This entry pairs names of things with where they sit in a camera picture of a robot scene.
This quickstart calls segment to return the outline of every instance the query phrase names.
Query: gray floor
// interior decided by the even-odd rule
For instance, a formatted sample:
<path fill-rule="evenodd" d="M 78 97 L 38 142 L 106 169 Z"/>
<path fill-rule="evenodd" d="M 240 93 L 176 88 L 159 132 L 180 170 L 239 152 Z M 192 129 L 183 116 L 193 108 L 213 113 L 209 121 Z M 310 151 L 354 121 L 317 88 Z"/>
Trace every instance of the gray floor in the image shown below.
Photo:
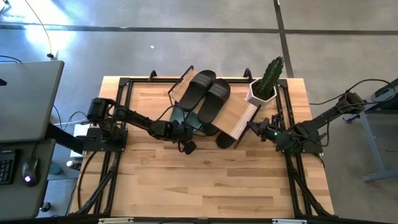
<path fill-rule="evenodd" d="M 0 24 L 37 23 L 24 1 L 9 1 L 12 7 L 2 10 Z M 212 69 L 219 76 L 241 76 L 249 67 L 259 76 L 273 58 L 286 54 L 279 34 L 253 33 L 279 28 L 273 0 L 29 2 L 46 24 L 105 29 L 120 26 L 256 29 L 248 34 L 50 31 L 53 51 L 58 52 L 59 60 L 65 61 L 56 99 L 63 121 L 76 110 L 88 109 L 105 75 L 148 75 L 151 70 L 159 75 L 179 75 L 194 65 L 198 70 Z M 284 72 L 283 76 L 304 78 L 311 102 L 336 96 L 364 78 L 397 78 L 398 32 L 394 35 L 338 33 L 339 30 L 397 31 L 398 1 L 280 0 L 280 8 L 285 29 L 337 30 L 336 35 L 286 35 L 293 74 Z M 41 27 L 25 28 L 0 29 L 0 53 L 22 61 L 47 60 L 49 47 Z M 379 86 L 365 83 L 355 90 L 368 98 Z M 314 106 L 312 113 L 316 116 L 331 105 Z M 345 124 L 337 119 L 330 132 L 331 143 L 325 148 L 324 160 L 336 214 L 396 223 L 398 179 L 370 184 L 361 179 L 362 175 L 376 170 L 362 126 L 357 121 Z M 54 162 L 62 164 L 68 159 L 66 154 L 58 147 Z M 397 159 L 396 153 L 386 156 L 387 166 L 397 167 L 394 162 Z M 67 173 L 63 178 L 75 176 Z M 52 190 L 55 188 L 49 185 L 47 195 Z M 68 199 L 64 198 L 63 202 L 67 204 Z"/>

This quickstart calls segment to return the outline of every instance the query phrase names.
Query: desk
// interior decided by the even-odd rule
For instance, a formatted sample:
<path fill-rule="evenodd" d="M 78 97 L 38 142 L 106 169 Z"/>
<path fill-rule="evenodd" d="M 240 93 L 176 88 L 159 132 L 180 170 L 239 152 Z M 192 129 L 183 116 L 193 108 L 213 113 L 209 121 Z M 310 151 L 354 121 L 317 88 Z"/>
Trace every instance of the desk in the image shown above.
<path fill-rule="evenodd" d="M 104 77 L 99 97 L 115 98 L 119 78 Z M 295 121 L 311 119 L 304 80 L 291 78 L 288 84 Z M 167 92 L 171 86 L 171 83 L 135 83 L 130 109 L 156 119 L 170 106 Z M 247 84 L 231 84 L 232 94 L 245 98 L 247 91 Z M 164 119 L 168 119 L 170 113 L 166 113 Z M 275 101 L 258 112 L 255 121 L 272 114 L 276 114 Z M 127 128 L 129 136 L 119 166 L 112 217 L 294 216 L 284 156 L 275 152 L 273 143 L 260 142 L 251 131 L 245 134 L 237 149 L 217 148 L 216 136 L 195 137 L 198 148 L 187 156 L 179 153 L 176 144 L 155 140 L 131 125 Z M 104 153 L 99 152 L 88 164 L 81 185 L 82 203 L 98 185 L 103 157 Z M 313 155 L 302 157 L 309 189 L 323 207 L 333 213 L 320 160 Z M 107 194 L 105 189 L 103 207 Z M 77 210 L 76 195 L 71 212 Z M 298 196 L 304 211 L 301 192 Z"/>
<path fill-rule="evenodd" d="M 40 181 L 33 187 L 26 187 L 22 183 L 22 165 L 32 155 L 36 142 L 10 143 L 2 149 L 19 149 L 17 152 L 17 167 L 14 182 L 0 186 L 0 220 L 22 220 L 35 218 L 44 201 L 47 188 L 47 174 L 49 173 L 55 140 L 46 139 L 37 144 L 34 156 L 39 158 Z"/>

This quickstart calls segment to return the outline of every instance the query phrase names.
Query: wooden board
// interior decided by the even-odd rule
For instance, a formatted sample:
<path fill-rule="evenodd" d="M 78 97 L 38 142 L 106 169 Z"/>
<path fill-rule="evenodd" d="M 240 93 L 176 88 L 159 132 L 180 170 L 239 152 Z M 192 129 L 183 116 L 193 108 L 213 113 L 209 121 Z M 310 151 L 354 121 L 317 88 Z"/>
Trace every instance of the wooden board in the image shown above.
<path fill-rule="evenodd" d="M 311 119 L 301 78 L 287 79 L 296 122 Z M 104 77 L 100 97 L 116 96 L 119 77 Z M 130 109 L 157 118 L 170 105 L 168 83 L 136 83 Z M 246 96 L 248 85 L 233 84 L 232 92 Z M 273 101 L 256 121 L 276 113 Z M 260 142 L 251 131 L 237 149 L 219 149 L 215 137 L 195 138 L 198 149 L 187 156 L 177 145 L 158 141 L 145 131 L 127 126 L 129 137 L 122 154 L 112 216 L 134 217 L 293 217 L 284 156 L 273 143 Z M 98 185 L 104 153 L 97 153 L 81 185 L 84 203 Z M 307 184 L 324 208 L 333 213 L 325 171 L 320 160 L 303 155 Z M 103 197 L 106 203 L 107 191 Z M 71 212 L 77 210 L 76 195 Z M 304 211 L 302 193 L 300 208 Z"/>
<path fill-rule="evenodd" d="M 180 101 L 190 81 L 197 73 L 197 71 L 191 70 L 181 83 L 170 93 L 171 98 L 177 102 Z M 197 114 L 199 112 L 204 100 L 205 99 L 200 100 L 198 106 L 193 110 L 194 113 Z M 217 114 L 217 117 L 211 123 L 232 138 L 239 139 L 246 127 L 246 123 L 252 118 L 256 109 L 256 106 L 250 104 L 244 98 L 241 98 L 231 91 L 231 95 L 227 102 L 225 102 L 224 106 Z"/>

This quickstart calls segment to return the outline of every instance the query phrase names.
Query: black sandal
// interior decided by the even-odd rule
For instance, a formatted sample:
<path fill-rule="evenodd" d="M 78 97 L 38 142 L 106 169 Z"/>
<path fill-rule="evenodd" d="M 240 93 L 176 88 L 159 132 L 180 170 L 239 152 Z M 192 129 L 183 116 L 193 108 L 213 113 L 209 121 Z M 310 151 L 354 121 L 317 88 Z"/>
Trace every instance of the black sandal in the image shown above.
<path fill-rule="evenodd" d="M 211 70 L 204 70 L 196 74 L 181 97 L 179 105 L 182 109 L 187 112 L 192 111 L 206 95 L 206 92 L 215 80 L 216 73 Z"/>
<path fill-rule="evenodd" d="M 210 124 L 216 118 L 230 94 L 231 87 L 228 82 L 222 78 L 216 79 L 207 91 L 205 102 L 203 102 L 199 110 L 199 121 L 203 124 Z"/>

